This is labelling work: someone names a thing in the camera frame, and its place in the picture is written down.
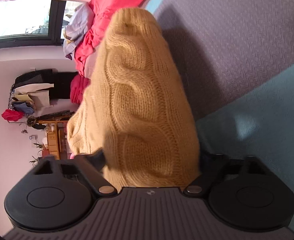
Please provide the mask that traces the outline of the tan cable-knit cardigan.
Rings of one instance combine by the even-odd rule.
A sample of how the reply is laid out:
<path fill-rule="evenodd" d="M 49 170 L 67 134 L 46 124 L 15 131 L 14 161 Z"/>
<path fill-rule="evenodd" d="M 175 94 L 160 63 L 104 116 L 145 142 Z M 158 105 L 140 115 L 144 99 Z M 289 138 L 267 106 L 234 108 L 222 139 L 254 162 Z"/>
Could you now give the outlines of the tan cable-knit cardigan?
<path fill-rule="evenodd" d="M 123 187 L 181 187 L 196 179 L 195 121 L 167 42 L 151 13 L 115 12 L 91 83 L 67 124 L 74 154 L 102 150 L 103 176 Z"/>

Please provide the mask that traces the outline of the hanging clothes on rack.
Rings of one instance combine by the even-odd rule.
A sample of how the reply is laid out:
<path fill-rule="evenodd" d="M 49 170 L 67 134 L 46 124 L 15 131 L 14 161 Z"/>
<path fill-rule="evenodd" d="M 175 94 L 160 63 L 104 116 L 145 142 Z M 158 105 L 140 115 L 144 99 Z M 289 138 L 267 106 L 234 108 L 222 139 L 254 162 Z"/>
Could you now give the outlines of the hanging clothes on rack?
<path fill-rule="evenodd" d="M 41 69 L 24 73 L 15 79 L 11 87 L 8 109 L 31 115 L 52 102 L 71 98 L 72 81 L 77 72 L 59 72 Z"/>

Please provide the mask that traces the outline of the light blue crumpled clothes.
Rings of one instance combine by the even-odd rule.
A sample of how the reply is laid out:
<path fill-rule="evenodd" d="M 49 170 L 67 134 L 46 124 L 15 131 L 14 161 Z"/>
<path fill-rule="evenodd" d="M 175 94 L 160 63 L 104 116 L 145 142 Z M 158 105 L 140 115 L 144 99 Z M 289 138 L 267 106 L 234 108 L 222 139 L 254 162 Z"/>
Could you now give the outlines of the light blue crumpled clothes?
<path fill-rule="evenodd" d="M 65 58 L 72 60 L 76 47 L 90 30 L 94 20 L 94 12 L 88 3 L 76 8 L 69 24 L 63 29 L 63 52 Z"/>

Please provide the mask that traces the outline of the wooden bookshelf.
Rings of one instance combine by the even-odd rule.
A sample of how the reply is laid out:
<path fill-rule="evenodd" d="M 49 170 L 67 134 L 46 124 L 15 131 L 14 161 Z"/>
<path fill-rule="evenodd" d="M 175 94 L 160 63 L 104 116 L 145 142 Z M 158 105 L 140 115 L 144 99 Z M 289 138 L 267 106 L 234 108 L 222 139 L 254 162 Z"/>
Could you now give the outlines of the wooden bookshelf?
<path fill-rule="evenodd" d="M 69 159 L 71 155 L 67 142 L 67 122 L 67 120 L 40 121 L 40 124 L 46 126 L 48 154 L 58 160 Z"/>

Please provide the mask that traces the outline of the stack of pink towels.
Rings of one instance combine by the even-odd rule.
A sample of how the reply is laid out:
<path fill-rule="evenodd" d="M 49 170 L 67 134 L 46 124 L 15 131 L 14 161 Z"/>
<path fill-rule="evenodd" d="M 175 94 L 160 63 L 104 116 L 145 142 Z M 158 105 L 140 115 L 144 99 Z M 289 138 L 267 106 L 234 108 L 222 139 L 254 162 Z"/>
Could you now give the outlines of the stack of pink towels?
<path fill-rule="evenodd" d="M 71 81 L 70 100 L 72 103 L 80 104 L 85 89 L 90 85 L 90 79 L 77 74 Z"/>

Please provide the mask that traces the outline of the red hat on rack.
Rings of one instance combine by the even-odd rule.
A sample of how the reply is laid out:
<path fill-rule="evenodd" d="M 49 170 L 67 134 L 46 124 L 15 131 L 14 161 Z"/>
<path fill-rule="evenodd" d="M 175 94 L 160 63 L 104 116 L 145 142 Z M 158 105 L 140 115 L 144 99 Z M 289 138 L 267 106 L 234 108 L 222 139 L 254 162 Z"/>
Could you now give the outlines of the red hat on rack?
<path fill-rule="evenodd" d="M 24 117 L 24 113 L 16 110 L 6 109 L 1 116 L 8 122 L 17 122 Z"/>

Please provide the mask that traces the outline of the blue grey patterned bedsheet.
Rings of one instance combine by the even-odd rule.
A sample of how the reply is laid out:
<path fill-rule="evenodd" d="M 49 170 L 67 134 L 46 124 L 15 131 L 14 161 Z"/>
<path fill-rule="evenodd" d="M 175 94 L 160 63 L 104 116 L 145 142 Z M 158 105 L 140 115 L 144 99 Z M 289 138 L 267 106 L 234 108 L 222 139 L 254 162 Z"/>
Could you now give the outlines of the blue grey patterned bedsheet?
<path fill-rule="evenodd" d="M 149 0 L 146 9 L 179 69 L 201 146 L 256 156 L 294 192 L 294 0 Z"/>

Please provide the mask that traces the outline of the dark framed window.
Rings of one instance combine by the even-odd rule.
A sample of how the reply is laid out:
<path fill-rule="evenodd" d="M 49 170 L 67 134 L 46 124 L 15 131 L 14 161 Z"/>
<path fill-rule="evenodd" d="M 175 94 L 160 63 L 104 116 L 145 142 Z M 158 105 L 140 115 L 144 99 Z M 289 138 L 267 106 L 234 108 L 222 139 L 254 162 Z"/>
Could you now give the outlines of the dark framed window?
<path fill-rule="evenodd" d="M 28 46 L 61 46 L 76 1 L 0 1 L 0 49 Z"/>

